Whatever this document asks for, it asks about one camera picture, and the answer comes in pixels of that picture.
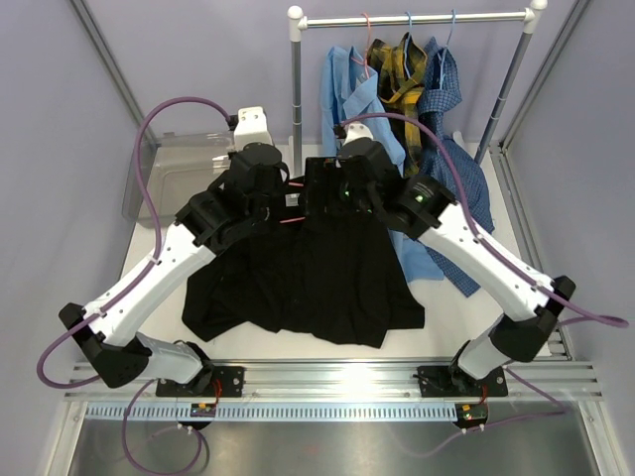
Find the black shirt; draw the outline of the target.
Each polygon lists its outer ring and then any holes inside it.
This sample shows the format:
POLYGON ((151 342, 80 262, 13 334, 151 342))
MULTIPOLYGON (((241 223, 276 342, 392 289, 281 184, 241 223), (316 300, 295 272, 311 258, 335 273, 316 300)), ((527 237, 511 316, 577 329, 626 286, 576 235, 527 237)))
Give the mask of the black shirt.
POLYGON ((210 341, 251 322, 334 344, 382 346, 390 330, 421 329, 386 226, 370 214, 299 219, 283 196, 273 224, 231 245, 187 282, 183 324, 210 341))

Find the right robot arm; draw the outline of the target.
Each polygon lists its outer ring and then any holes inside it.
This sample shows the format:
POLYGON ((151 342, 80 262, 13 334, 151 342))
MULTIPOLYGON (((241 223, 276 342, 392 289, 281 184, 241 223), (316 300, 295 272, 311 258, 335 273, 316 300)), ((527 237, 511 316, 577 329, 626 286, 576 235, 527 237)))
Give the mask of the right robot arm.
POLYGON ((428 176, 404 178, 383 146, 352 140, 337 157, 305 162, 301 200, 310 217, 361 212, 433 249, 485 289, 501 316, 457 351, 438 384, 462 395, 479 394, 490 374, 509 362, 529 363, 547 343, 575 290, 524 264, 470 225, 455 195, 428 176))

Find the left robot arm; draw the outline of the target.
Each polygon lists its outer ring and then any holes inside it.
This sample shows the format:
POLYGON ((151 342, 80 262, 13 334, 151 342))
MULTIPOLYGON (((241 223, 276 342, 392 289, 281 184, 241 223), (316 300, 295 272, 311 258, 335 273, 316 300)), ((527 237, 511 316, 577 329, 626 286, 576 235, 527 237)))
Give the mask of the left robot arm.
POLYGON ((162 232, 151 254, 101 297, 67 304, 59 313, 98 378, 109 388, 139 377, 206 393, 213 381, 208 357, 188 343, 149 337, 140 328, 191 275, 235 243, 271 231, 281 219, 289 170, 281 152, 251 143, 229 157, 229 168, 193 195, 162 232))

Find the light blue shirt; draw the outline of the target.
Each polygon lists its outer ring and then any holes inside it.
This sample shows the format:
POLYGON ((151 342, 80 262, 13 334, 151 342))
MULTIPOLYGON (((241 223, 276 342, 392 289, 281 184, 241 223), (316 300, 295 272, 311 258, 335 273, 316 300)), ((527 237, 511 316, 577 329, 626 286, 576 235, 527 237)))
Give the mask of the light blue shirt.
MULTIPOLYGON (((383 153, 403 173, 405 150, 392 133, 388 119, 382 116, 385 109, 380 103, 377 86, 378 73, 363 65, 356 48, 333 47, 328 51, 321 71, 319 99, 322 152, 328 157, 343 158, 356 153, 372 157, 383 153), (345 119, 367 113, 375 115, 362 121, 372 137, 355 140, 348 146, 340 144, 334 137, 333 127, 345 119)), ((389 230, 388 233, 407 282, 444 278, 444 272, 423 244, 400 231, 389 230)))

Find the yellow plaid shirt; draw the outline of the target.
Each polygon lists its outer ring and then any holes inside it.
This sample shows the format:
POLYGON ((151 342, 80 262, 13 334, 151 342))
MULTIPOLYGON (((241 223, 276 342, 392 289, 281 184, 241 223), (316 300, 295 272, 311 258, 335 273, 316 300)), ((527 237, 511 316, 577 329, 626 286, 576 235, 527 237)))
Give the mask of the yellow plaid shirt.
MULTIPOLYGON (((425 91, 425 73, 428 55, 411 41, 409 66, 412 77, 406 77, 403 66, 403 48, 406 34, 397 46, 380 39, 372 41, 368 50, 368 65, 378 73, 377 94, 386 112, 419 119, 418 101, 425 91)), ((390 119, 391 129, 405 151, 404 175, 415 176, 421 168, 423 144, 421 130, 414 124, 390 119)))

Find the dark blue checked shirt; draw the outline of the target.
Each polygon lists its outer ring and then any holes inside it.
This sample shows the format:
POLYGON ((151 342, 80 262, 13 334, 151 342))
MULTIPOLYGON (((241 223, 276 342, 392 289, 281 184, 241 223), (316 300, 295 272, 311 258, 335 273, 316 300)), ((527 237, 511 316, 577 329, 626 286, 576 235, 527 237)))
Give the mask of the dark blue checked shirt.
MULTIPOLYGON (((428 55, 425 73, 425 91, 418 101, 419 121, 431 130, 443 143, 448 152, 460 181, 463 185, 469 212, 476 223, 491 233, 495 226, 490 211, 490 195, 487 181, 481 166, 451 136, 445 134, 444 115, 461 100, 458 70, 455 59, 448 50, 445 63, 444 88, 439 89, 440 51, 437 40, 432 37, 424 46, 428 55)), ((444 156, 430 138, 421 133, 423 144, 423 174, 431 176, 458 197, 454 177, 444 156)), ((480 286, 451 260, 442 254, 427 248, 431 258, 443 271, 444 276, 467 298, 476 293, 480 286)))

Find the clear plastic storage bin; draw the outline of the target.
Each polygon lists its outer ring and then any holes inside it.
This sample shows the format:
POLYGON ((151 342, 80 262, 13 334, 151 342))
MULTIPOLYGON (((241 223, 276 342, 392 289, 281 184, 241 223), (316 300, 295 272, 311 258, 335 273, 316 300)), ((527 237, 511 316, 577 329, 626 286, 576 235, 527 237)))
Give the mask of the clear plastic storage bin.
POLYGON ((166 134, 157 146, 142 145, 142 179, 162 226, 228 169, 232 148, 230 132, 166 134))

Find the metal clothes rack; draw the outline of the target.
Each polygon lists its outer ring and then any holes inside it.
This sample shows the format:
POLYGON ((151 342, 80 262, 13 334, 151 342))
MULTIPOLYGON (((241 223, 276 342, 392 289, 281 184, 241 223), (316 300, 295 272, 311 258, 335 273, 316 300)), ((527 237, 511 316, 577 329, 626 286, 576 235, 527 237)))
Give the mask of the metal clothes rack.
POLYGON ((302 33, 310 29, 354 28, 354 27, 390 27, 413 25, 441 25, 521 22, 523 31, 517 47, 511 58, 509 67, 495 100, 492 112, 479 141, 474 160, 481 163, 493 139, 500 117, 506 105, 510 91, 522 64, 522 60, 534 36, 540 19, 548 7, 546 1, 533 1, 522 11, 493 12, 493 13, 463 13, 463 14, 428 14, 428 15, 392 15, 346 17, 331 19, 311 19, 299 6, 292 6, 287 11, 289 23, 289 38, 291 44, 291 75, 292 75, 292 158, 294 167, 300 167, 303 155, 303 110, 302 110, 302 33))

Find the aluminium mounting rail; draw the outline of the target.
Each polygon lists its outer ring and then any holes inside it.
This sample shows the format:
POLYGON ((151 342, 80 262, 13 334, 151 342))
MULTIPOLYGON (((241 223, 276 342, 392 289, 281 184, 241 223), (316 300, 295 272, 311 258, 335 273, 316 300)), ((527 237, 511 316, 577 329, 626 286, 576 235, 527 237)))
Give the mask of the aluminium mounting rail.
MULTIPOLYGON (((423 359, 219 360, 235 367, 243 402, 414 402, 441 401, 416 376, 442 362, 423 359)), ((487 379, 487 400, 530 402, 539 393, 562 401, 601 401, 603 392, 591 364, 541 358, 514 364, 487 379)))

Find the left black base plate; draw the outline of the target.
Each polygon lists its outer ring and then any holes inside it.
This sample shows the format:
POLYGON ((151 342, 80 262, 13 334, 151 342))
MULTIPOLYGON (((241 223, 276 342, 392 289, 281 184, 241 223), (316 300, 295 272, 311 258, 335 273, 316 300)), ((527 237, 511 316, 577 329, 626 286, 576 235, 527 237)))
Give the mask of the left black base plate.
POLYGON ((241 398, 243 396, 245 368, 237 365, 215 365, 209 379, 193 384, 178 384, 161 380, 157 384, 156 396, 160 398, 241 398))

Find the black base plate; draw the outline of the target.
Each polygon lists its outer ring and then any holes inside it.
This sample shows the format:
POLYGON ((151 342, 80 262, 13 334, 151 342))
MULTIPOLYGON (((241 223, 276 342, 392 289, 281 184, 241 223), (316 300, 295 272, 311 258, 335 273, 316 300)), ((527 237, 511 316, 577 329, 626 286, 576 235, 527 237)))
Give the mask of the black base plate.
POLYGON ((482 380, 474 380, 459 372, 452 372, 447 365, 427 364, 418 367, 412 377, 419 384, 424 398, 498 398, 509 395, 501 367, 491 371, 482 380))
POLYGON ((156 396, 160 398, 241 398, 243 396, 245 368, 237 365, 215 365, 209 379, 193 384, 178 384, 161 380, 157 384, 156 396))

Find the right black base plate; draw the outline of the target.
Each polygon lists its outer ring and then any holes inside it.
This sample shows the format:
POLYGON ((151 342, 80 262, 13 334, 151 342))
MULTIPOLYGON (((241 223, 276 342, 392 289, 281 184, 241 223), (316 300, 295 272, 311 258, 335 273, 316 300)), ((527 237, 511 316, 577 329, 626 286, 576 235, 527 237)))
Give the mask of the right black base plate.
POLYGON ((498 398, 509 395, 501 367, 491 371, 482 380, 474 380, 459 372, 452 372, 447 365, 427 364, 418 367, 412 377, 419 384, 424 398, 498 398))

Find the right aluminium frame post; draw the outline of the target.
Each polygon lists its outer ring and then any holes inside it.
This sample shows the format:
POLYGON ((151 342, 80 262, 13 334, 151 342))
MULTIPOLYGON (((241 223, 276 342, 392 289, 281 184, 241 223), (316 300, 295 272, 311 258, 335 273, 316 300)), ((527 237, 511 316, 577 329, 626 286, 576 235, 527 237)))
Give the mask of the right aluminium frame post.
POLYGON ((543 59, 537 74, 530 83, 522 102, 516 110, 509 127, 498 143, 498 147, 503 153, 507 153, 519 132, 525 117, 529 113, 533 103, 537 99, 541 89, 545 85, 558 59, 568 45, 576 27, 592 4, 591 0, 576 0, 572 3, 567 16, 565 17, 558 34, 555 36, 545 58, 543 59))

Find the aluminium frame post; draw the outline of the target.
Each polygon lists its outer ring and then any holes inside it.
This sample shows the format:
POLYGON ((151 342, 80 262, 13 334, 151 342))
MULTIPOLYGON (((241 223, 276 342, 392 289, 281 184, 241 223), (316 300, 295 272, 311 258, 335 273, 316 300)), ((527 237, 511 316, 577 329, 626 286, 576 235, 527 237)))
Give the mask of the aluminium frame post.
POLYGON ((541 89, 545 85, 558 59, 568 45, 576 27, 592 4, 591 0, 576 0, 572 3, 567 16, 565 17, 558 34, 555 36, 545 58, 543 59, 537 74, 530 83, 522 102, 516 110, 509 127, 498 143, 498 147, 503 153, 507 153, 519 132, 525 117, 529 113, 533 103, 537 99, 541 89))
POLYGON ((142 124, 145 115, 118 64, 114 53, 111 51, 105 35, 99 27, 88 2, 84 0, 69 0, 68 5, 85 31, 85 34, 87 35, 127 113, 134 124, 139 127, 142 124))

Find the left aluminium frame post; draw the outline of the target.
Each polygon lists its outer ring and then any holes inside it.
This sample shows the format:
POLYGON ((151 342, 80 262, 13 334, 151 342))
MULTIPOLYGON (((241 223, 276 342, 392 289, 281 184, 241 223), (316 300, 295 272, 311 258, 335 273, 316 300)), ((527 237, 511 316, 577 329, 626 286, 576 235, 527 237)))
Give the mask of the left aluminium frame post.
POLYGON ((88 2, 84 0, 69 0, 68 5, 85 31, 85 34, 87 35, 127 113, 134 124, 139 127, 142 124, 145 115, 118 64, 114 53, 111 51, 105 35, 99 27, 88 2))

